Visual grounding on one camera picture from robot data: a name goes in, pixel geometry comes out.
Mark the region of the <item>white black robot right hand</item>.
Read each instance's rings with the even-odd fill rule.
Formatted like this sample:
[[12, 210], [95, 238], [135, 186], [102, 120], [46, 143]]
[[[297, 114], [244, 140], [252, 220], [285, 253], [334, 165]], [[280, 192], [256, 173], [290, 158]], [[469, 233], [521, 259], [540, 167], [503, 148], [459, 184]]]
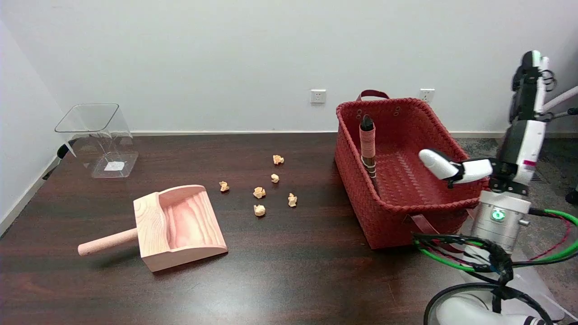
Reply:
[[424, 166], [446, 181], [448, 188], [488, 178], [491, 191], [528, 195], [546, 130], [539, 117], [546, 87], [554, 83], [553, 78], [544, 76], [549, 72], [548, 63], [548, 57], [538, 50], [522, 56], [512, 79], [510, 126], [494, 157], [456, 162], [440, 151], [423, 149], [419, 158]]

